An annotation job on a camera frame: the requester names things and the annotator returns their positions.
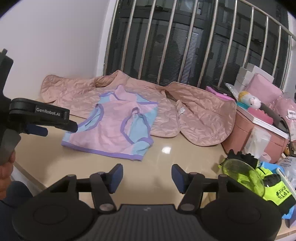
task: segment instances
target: pink case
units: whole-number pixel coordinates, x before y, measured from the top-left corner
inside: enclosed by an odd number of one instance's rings
[[[248,108],[248,112],[250,114],[252,114],[253,116],[257,117],[258,119],[272,125],[274,123],[273,118],[271,118],[270,116],[268,116],[263,110],[259,110],[259,109],[254,109],[252,107]]]
[[[271,103],[283,94],[278,87],[260,74],[254,74],[246,91],[256,96],[264,104]]]
[[[222,142],[225,152],[228,153],[230,149],[233,149],[234,153],[242,151],[254,126],[258,125],[255,125],[242,113],[237,111],[233,131],[230,136]],[[270,163],[277,163],[288,143],[288,140],[273,133],[272,131],[266,131],[271,134],[271,139],[264,152],[270,156]]]
[[[205,90],[208,91],[208,92],[210,92],[210,93],[212,93],[212,94],[214,94],[214,95],[216,95],[217,97],[219,97],[219,98],[222,99],[222,100],[234,100],[234,99],[232,99],[231,97],[229,97],[228,95],[224,95],[224,94],[221,94],[221,93],[215,91],[215,90],[214,90],[212,87],[210,87],[210,86],[207,86]]]

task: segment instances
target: label sticker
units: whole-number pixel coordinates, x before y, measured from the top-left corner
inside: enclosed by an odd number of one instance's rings
[[[296,119],[296,111],[288,110],[288,118]]]

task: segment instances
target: window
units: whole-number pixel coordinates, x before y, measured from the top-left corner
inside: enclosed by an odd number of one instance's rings
[[[216,26],[210,50],[207,68],[203,75],[201,88],[207,85],[217,85],[224,64],[231,32],[235,0],[220,0]],[[153,0],[137,0],[128,39],[126,58],[123,71],[133,78],[138,78],[141,55],[144,45],[148,19]],[[156,83],[163,53],[168,23],[173,6],[173,0],[157,0],[153,20],[148,37],[141,79]],[[287,12],[275,0],[251,0],[262,10],[273,16],[287,27]],[[185,67],[181,82],[197,86],[205,50],[208,44],[210,27],[215,1],[201,0],[198,3],[193,31],[189,44]],[[114,28],[110,43],[107,73],[120,69],[125,42],[126,30],[133,0],[120,0],[116,12]],[[160,75],[160,85],[168,85],[177,81],[187,42],[194,0],[178,0],[173,19],[163,69]],[[237,19],[231,51],[226,66],[223,82],[234,83],[239,68],[243,65],[249,27],[251,7],[238,2]],[[265,15],[255,11],[254,27],[248,62],[259,65],[265,36]],[[278,25],[269,21],[268,41],[262,69],[272,74],[278,41]],[[282,31],[279,60],[275,72],[274,84],[280,86],[288,48],[288,34]]]

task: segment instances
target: pink bag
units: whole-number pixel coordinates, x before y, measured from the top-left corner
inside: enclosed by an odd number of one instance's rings
[[[296,103],[289,98],[288,93],[284,93],[283,96],[273,101],[269,107],[287,122],[291,134],[291,141],[296,143],[296,119],[289,116],[289,112],[296,111]]]
[[[283,93],[282,91],[270,83],[265,77],[260,74],[254,74],[251,82],[249,83],[246,91],[251,95],[256,96],[264,104],[269,104],[279,98]]]

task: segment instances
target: pink sponge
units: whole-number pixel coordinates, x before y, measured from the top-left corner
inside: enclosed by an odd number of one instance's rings
[[[258,119],[272,125],[274,123],[274,120],[273,118],[271,118],[270,116],[268,116],[267,114],[265,114],[265,112],[263,110],[260,110],[260,109],[254,109],[254,108],[251,108],[249,107],[248,108],[248,112],[250,114],[252,114],[253,116],[257,117]]]

